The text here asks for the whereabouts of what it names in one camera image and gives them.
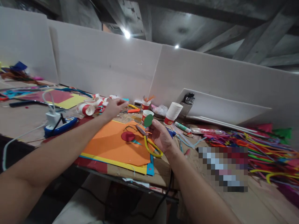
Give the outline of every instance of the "white panel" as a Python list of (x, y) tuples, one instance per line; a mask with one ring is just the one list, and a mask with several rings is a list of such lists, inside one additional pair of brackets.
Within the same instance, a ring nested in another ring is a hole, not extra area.
[(183, 89), (176, 102), (180, 103), (190, 92), (194, 93), (195, 101), (188, 113), (189, 116), (202, 116), (229, 124), (240, 124), (271, 110), (268, 107), (227, 100), (189, 89)]
[(21, 61), (33, 76), (59, 83), (45, 15), (0, 7), (0, 30), (3, 66)]
[(163, 45), (150, 95), (154, 105), (169, 106), (183, 88), (193, 89), (272, 108), (252, 123), (299, 128), (298, 86), (293, 73)]
[(60, 83), (129, 98), (148, 96), (161, 45), (49, 21)]

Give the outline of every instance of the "left hand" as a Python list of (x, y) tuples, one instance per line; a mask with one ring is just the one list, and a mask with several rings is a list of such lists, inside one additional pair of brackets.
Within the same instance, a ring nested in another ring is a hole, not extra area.
[(111, 121), (113, 118), (119, 115), (119, 112), (129, 104), (128, 101), (124, 101), (121, 98), (117, 98), (115, 100), (109, 98), (108, 102), (109, 104), (102, 114), (102, 116), (105, 116), (108, 121)]

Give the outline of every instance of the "light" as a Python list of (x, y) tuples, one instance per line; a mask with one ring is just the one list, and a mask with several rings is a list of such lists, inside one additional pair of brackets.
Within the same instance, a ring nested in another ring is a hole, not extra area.
[(131, 34), (127, 30), (125, 30), (124, 34), (127, 39), (130, 39)]

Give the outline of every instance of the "red paper circle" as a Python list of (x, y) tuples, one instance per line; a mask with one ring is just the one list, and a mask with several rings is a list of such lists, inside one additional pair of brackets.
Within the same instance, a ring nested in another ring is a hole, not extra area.
[(135, 139), (135, 134), (133, 132), (124, 132), (121, 134), (121, 138), (126, 142), (131, 142)]

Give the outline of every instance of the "orange paper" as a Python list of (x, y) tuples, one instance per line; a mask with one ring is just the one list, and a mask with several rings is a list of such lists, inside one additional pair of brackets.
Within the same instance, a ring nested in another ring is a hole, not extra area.
[(122, 163), (142, 166), (150, 163), (150, 154), (144, 146), (144, 138), (139, 132), (134, 132), (135, 140), (140, 144), (126, 142), (122, 140), (121, 134), (128, 125), (136, 125), (131, 121), (123, 124), (117, 121), (111, 121), (106, 124), (88, 143), (83, 153), (94, 156), (115, 160)]

